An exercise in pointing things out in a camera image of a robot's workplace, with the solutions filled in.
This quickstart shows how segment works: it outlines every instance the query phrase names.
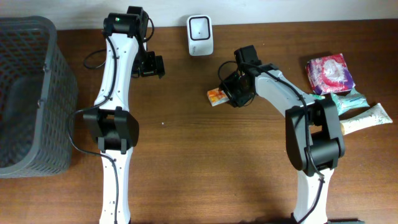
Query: black cable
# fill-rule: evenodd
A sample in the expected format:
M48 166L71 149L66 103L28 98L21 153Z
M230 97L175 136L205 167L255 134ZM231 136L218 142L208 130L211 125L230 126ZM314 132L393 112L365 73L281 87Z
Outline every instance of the black cable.
M218 67L217 75L218 75L218 78L219 78L219 79L221 80L221 82L223 82L223 83L224 83L224 80L221 78L220 71L221 71L221 69L223 68L223 66L226 65L226 64L228 64L228 63L236 63L236 62L235 62L235 61L226 61L226 62L222 63L222 64Z
M96 51L90 53L89 55L87 55L85 57L85 59L83 60L83 66L86 67L87 69L98 69L98 68L101 68L102 66L104 66L106 60L104 61L104 63L102 63L101 65L98 65L98 66L89 66L89 65L87 65L86 61L94 54L98 54L98 53L105 52L105 51L106 51L106 49L96 50Z
M151 38L152 38L152 36L154 35L154 32L155 32L155 26L154 26L154 22L152 21L152 19L151 18L148 18L148 20L150 21L150 23L152 24L152 32L150 33L150 36L148 37L148 38L145 38L145 40L144 41L142 41L143 43L146 43L146 42L148 42Z
M319 178L319 188L318 188L318 192L317 192L317 196L315 197L315 202L312 206L312 208L308 211L308 213L298 222L298 224L302 223L315 209L315 207L318 204L318 201L320 199L321 196L321 191L322 191L322 187L323 187L323 183L325 183L324 179L325 176L318 170L318 168L316 167L314 161L313 161L313 157L312 157L312 153L310 150L310 130L309 130L309 120L308 120L308 108L307 108L307 104L304 100L304 97L289 83L281 80L279 77L274 76L273 74L269 73L267 70L257 66L257 65L252 65L250 63L245 63L242 62L241 65L247 65L249 67L252 68L256 68L264 73L266 73L267 75L269 75L271 78L277 80L278 82L281 82L282 84L284 84L285 86L289 87L297 96L298 99L302 102L303 104L303 110L304 110L304 120L305 120L305 143L306 143L306 148L304 149L305 154L308 158L308 160L310 161L310 165L314 168L315 172L320 176Z
M244 106L249 106L251 103L253 103L254 97L255 97L255 95L251 98L251 101L248 104L244 105Z
M80 151L80 152L85 153L85 154L94 155L94 156L100 156L102 158L105 158L105 159L109 160L112 163L113 171L114 171L114 177L115 177L115 180L116 180L116 201L115 201L116 204L115 204L115 208L114 208L114 224L118 224L119 179L118 179L118 170L116 168L116 164L115 164L114 160L112 158L110 158L109 156L104 155L104 154L100 154L100 153L97 153L97 152L90 152L90 151L86 151L84 149L80 149L75 144L75 142L74 142L74 140L72 138L71 131L70 131L70 125L72 124L72 118L75 119L76 115L78 115L80 113L84 113L84 112L86 112L88 110L99 108L100 106L104 105L106 102L108 102L108 100L111 99L111 96L112 96L112 93L113 93L113 90L114 90L114 86L115 86L115 83L116 83L116 74L117 74L117 71L118 71L118 58L116 56L116 51L114 49L114 46L113 46L111 40L109 39L108 36L105 36L105 38L109 42L109 44L110 44L110 46L112 48L113 60L114 60L113 79L112 79L111 89L110 89L108 95L105 96L105 100L102 101L101 103L99 103L97 105L94 105L92 107L89 107L89 108L84 108L84 109L77 110L77 111L71 113L70 115L68 115L68 118L67 118L67 123L68 123L67 131L68 131L69 140L70 140L72 146L75 149L77 149L77 151Z

